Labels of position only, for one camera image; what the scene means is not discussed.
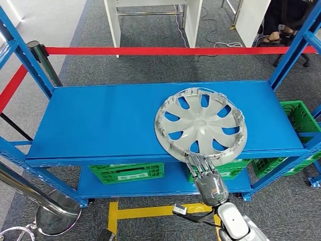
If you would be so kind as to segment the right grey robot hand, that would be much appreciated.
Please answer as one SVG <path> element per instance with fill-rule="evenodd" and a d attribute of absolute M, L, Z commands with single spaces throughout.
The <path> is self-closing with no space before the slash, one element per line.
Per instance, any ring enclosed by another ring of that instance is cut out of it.
<path fill-rule="evenodd" d="M 215 207 L 228 200 L 228 188 L 208 157 L 190 154 L 186 156 L 185 164 L 206 205 Z"/>

